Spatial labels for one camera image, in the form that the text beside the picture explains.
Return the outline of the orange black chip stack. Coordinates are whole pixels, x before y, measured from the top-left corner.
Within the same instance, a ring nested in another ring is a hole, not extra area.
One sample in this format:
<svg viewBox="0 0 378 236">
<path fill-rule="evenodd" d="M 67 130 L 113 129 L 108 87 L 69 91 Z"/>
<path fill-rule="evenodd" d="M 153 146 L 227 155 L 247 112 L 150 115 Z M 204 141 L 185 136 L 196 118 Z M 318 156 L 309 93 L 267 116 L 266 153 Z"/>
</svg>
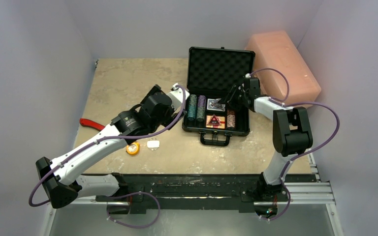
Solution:
<svg viewBox="0 0 378 236">
<path fill-rule="evenodd" d="M 227 115 L 228 115 L 228 116 L 234 116 L 235 114 L 236 114 L 236 113 L 235 113 L 234 110 L 231 110 L 231 109 L 227 110 Z"/>
</svg>

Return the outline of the orange blue chip stack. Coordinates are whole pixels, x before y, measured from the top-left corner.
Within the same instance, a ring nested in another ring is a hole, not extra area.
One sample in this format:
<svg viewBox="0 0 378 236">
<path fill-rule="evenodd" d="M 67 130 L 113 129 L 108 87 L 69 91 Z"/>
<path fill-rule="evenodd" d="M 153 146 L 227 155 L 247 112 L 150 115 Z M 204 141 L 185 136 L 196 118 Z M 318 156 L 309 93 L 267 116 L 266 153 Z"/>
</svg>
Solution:
<svg viewBox="0 0 378 236">
<path fill-rule="evenodd" d="M 227 129 L 235 129 L 236 128 L 236 118 L 235 115 L 227 115 L 226 117 L 226 125 Z"/>
</svg>

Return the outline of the purple black chip stack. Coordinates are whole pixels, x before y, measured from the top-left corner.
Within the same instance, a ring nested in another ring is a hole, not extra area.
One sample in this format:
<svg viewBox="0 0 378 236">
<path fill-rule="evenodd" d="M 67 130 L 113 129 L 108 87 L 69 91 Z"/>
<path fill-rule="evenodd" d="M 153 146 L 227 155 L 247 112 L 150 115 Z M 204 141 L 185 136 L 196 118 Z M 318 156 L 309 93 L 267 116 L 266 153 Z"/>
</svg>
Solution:
<svg viewBox="0 0 378 236">
<path fill-rule="evenodd" d="M 198 97 L 197 108 L 199 110 L 204 110 L 206 108 L 206 96 L 200 95 Z"/>
</svg>

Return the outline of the yellow blue chip stack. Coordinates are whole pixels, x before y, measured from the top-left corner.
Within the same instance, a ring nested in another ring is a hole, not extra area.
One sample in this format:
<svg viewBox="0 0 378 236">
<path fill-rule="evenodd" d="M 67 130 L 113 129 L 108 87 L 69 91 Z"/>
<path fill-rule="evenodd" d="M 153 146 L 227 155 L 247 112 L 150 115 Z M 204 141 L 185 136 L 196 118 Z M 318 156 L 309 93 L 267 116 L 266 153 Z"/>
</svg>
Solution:
<svg viewBox="0 0 378 236">
<path fill-rule="evenodd" d="M 198 107 L 196 111 L 196 121 L 197 122 L 203 122 L 205 120 L 205 108 L 204 107 Z"/>
</svg>

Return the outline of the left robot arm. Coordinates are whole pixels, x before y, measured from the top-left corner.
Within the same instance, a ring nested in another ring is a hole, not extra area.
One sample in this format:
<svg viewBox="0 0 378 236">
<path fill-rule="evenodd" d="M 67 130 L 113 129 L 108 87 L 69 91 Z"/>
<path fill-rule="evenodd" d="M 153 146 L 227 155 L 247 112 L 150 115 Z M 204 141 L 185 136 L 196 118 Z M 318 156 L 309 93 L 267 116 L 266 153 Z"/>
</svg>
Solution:
<svg viewBox="0 0 378 236">
<path fill-rule="evenodd" d="M 174 84 L 168 93 L 154 85 L 140 103 L 120 112 L 80 146 L 54 159 L 38 159 L 35 166 L 39 183 L 29 196 L 29 205 L 38 207 L 50 203 L 58 209 L 77 198 L 94 195 L 123 200 L 127 188 L 119 174 L 84 172 L 137 140 L 170 130 L 186 114 L 184 109 L 189 96 L 189 91 L 179 84 Z"/>
</svg>

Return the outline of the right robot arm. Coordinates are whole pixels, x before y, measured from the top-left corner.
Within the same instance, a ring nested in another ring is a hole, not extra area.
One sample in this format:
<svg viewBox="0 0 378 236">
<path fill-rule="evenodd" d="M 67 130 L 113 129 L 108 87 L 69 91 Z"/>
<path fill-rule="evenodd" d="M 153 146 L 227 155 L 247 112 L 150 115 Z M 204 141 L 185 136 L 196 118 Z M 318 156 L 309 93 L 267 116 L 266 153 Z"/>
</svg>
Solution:
<svg viewBox="0 0 378 236">
<path fill-rule="evenodd" d="M 234 84 L 219 103 L 235 111 L 248 108 L 273 122 L 275 153 L 268 167 L 260 174 L 254 190 L 259 198 L 270 199 L 281 192 L 293 158 L 303 154 L 313 144 L 306 108 L 284 106 L 261 94 L 260 82 L 256 77 L 244 78 L 241 84 Z"/>
</svg>

